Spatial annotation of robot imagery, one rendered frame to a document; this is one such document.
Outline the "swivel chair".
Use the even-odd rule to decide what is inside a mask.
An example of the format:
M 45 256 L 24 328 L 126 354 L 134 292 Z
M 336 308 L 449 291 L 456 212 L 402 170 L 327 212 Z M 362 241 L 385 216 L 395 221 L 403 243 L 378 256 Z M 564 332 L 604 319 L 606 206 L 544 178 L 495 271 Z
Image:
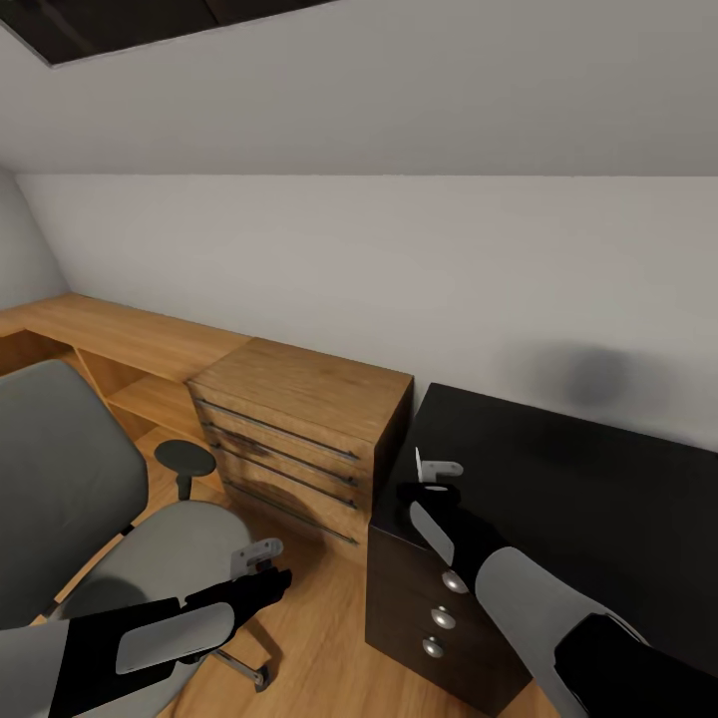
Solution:
M 254 544 L 231 509 L 191 500 L 193 477 L 216 458 L 186 440 L 168 440 L 155 458 L 178 472 L 179 501 L 138 524 L 147 508 L 147 461 L 94 388 L 66 360 L 0 377 L 0 631 L 177 597 L 230 581 L 233 551 Z M 118 534 L 123 538 L 59 603 L 55 597 Z M 254 564 L 269 569 L 271 559 Z M 209 656 L 270 686 L 268 667 L 252 669 L 223 649 L 165 680 L 74 718 L 156 718 Z

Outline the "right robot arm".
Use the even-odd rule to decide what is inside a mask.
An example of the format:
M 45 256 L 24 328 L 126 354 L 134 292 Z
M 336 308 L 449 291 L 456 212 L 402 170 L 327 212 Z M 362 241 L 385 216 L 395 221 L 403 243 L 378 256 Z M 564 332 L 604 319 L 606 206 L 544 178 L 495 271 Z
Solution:
M 459 505 L 455 462 L 424 461 L 397 487 L 421 537 L 464 581 L 561 718 L 718 718 L 718 678 L 652 648 L 603 604 Z

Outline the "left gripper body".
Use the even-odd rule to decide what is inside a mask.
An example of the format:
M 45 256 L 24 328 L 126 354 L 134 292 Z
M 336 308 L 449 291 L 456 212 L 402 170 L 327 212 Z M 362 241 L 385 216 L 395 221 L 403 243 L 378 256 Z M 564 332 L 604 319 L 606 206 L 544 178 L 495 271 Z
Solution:
M 277 567 L 256 572 L 254 575 L 245 575 L 240 579 L 235 579 L 234 583 L 242 584 L 250 592 L 251 610 L 248 619 L 252 618 L 261 608 L 279 602 L 284 594 L 281 592 Z

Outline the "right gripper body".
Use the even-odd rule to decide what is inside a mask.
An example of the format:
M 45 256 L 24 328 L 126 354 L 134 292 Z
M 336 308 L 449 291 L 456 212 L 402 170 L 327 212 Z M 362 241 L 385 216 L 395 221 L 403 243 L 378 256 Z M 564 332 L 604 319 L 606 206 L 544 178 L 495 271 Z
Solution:
M 443 487 L 444 489 L 449 489 L 449 495 L 454 495 L 454 485 L 449 485 L 448 483 L 423 483 L 422 482 L 416 482 L 416 481 L 405 481 L 403 483 L 403 505 L 404 507 L 411 507 L 411 503 L 419 497 L 419 495 L 425 494 L 427 497 L 434 497 L 436 495 L 427 495 L 425 491 L 423 491 L 423 487 L 425 485 L 430 487 Z M 447 495 L 447 497 L 449 496 Z

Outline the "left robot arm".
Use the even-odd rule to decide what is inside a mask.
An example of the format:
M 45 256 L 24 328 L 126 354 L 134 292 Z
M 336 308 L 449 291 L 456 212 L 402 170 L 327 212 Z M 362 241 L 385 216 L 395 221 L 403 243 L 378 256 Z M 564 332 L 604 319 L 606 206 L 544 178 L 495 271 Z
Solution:
M 151 601 L 0 631 L 0 718 L 74 718 L 168 679 L 227 644 L 261 608 L 279 602 L 292 572 L 254 564 L 280 538 L 233 551 L 230 581 Z

